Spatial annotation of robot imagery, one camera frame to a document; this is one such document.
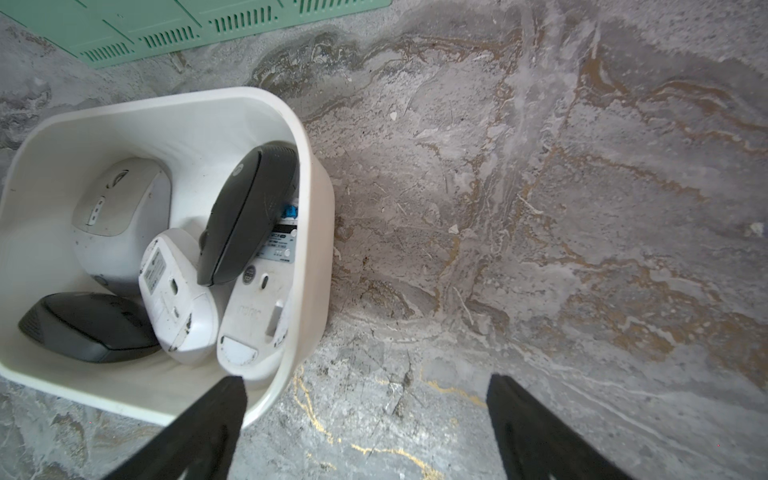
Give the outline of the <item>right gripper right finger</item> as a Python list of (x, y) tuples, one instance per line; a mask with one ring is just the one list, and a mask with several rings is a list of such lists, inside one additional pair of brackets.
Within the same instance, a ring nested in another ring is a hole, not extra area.
[(513, 378), (493, 374), (486, 403), (509, 479), (628, 479)]

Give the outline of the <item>white storage box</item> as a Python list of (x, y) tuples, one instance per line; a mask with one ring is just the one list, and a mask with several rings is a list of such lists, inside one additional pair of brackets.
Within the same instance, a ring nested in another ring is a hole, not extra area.
[(10, 381), (159, 425), (171, 423), (225, 372), (214, 360), (184, 366), (167, 354), (89, 364), (36, 345), (19, 329), (40, 298), (99, 291), (79, 265), (72, 214), (83, 191), (112, 164), (157, 160), (172, 185), (170, 223), (199, 235), (226, 178), (251, 149), (291, 147), (298, 156), (297, 233), (280, 361), (243, 371), (244, 423), (262, 417), (320, 341), (328, 318), (334, 191), (296, 114), (277, 96), (237, 87), (158, 97), (51, 117), (24, 140), (1, 197), (1, 374)]

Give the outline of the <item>dark grey mouse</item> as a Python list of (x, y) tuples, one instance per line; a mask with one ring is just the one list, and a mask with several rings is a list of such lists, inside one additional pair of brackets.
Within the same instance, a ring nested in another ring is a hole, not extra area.
[(47, 295), (18, 328), (49, 351), (89, 363), (130, 361), (161, 349), (144, 307), (112, 294)]

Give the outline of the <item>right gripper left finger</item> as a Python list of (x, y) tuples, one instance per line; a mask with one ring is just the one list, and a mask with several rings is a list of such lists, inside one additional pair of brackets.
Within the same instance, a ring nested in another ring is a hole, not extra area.
[(239, 376), (210, 388), (108, 479), (225, 479), (240, 436), (247, 394)]

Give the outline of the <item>white mouse with label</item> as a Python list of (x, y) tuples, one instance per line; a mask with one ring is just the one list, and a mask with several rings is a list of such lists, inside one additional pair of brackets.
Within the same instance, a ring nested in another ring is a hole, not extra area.
[(269, 382), (283, 356), (298, 239), (298, 205), (285, 206), (265, 244), (237, 278), (217, 341), (217, 360), (231, 375)]

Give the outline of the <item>black slim mouse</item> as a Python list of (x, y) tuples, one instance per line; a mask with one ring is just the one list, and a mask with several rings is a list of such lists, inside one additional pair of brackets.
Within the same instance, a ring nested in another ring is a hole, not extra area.
[(235, 166), (200, 236), (197, 282), (206, 287), (236, 279), (267, 241), (298, 180), (297, 152), (265, 144)]

